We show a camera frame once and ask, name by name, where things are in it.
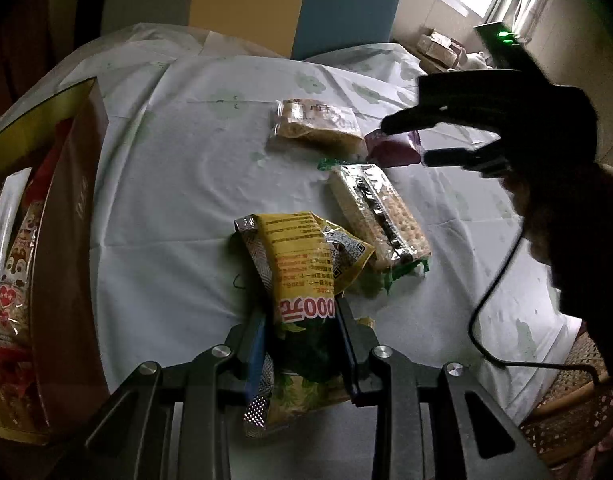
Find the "white tablecloth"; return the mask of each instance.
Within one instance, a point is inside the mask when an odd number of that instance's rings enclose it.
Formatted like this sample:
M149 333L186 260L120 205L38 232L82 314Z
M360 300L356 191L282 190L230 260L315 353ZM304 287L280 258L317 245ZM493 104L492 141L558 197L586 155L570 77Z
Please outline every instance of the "white tablecloth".
M0 120L1 129L56 91L99 79L110 123L96 180L91 288L112 389L145 360L168 366L192 359L246 318L246 292L234 287L246 264L229 244L234 219L311 210L345 224L327 173L317 170L323 152L269 142L275 100L350 106L364 132L416 101L414 84L404 89L259 54L272 55L213 33L136 26L71 54ZM421 133L426 148L487 136L447 124ZM431 268L426 277L401 278L390 295L367 298L354 285L353 313L372 316L379 340L416 362L472 366L521 420L546 372L496 370L483 363L466 332L519 229L509 198L497 181L455 168L410 166L387 174L429 238ZM478 331L502 358L562 361L578 327L579 320L558 313L547 268L523 248L481 313ZM233 430L234 479L368 478L374 428L375 410L345 403L263 442Z

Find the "snack bag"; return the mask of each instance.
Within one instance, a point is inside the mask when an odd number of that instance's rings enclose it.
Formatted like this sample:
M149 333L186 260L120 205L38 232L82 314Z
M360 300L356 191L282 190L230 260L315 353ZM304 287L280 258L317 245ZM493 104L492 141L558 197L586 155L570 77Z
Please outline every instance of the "snack bag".
M357 278L373 248L310 212L247 216L235 228L273 297L273 361L245 414L247 432L259 436L348 399L334 355L334 295Z
M9 175L0 190L0 278L8 256L9 241L20 200L27 185L31 168Z
M278 122L274 132L289 139L304 139L338 146L355 153L364 136L351 108L328 105L314 99L278 101Z
M397 279L430 258L429 242L387 176L373 164L338 166L330 185L353 232L375 247L371 264Z
M24 219L0 279L0 425L28 433L48 430L32 362L29 283L44 201L71 120L56 126L56 140L22 197Z
M419 164L422 146L417 131L386 135L377 129L364 137L368 161L380 168L396 168Z

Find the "biscuit package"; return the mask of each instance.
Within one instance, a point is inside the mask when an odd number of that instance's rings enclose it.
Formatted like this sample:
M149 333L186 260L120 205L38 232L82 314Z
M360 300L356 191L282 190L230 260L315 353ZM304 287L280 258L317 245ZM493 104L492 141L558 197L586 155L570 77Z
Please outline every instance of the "biscuit package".
M333 106L314 99L278 101L274 133L355 153L364 136L351 108Z
M419 264L427 268L429 242L380 168L337 166L329 182L353 234L375 247L375 270L397 279Z

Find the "wall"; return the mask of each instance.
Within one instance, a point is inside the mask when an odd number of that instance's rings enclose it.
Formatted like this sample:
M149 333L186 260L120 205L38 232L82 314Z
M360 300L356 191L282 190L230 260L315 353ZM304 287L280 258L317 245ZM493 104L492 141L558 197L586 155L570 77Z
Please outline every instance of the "wall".
M585 0L549 0L528 50L555 83L579 86L599 116L600 160L613 166L613 42Z
M395 15L393 38L405 44L416 44L419 35L436 28L445 36L464 44L469 52L481 50L481 43L473 32L482 19L463 6L463 16L442 0L400 0Z

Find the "brown box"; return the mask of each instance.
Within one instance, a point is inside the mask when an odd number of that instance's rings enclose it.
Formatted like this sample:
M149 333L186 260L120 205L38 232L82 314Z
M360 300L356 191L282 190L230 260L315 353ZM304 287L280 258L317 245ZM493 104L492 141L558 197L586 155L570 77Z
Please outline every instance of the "brown box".
M76 430L109 396L89 272L93 188L108 123L95 79L56 94L0 132L0 185L13 171L37 166L52 144L56 124L66 118L74 122L51 180L29 263L32 359L49 433L0 427L1 437L33 444Z
M447 68L452 68L457 61L457 54L450 47L438 43L432 37L425 34L419 37L417 49L425 56L439 61Z

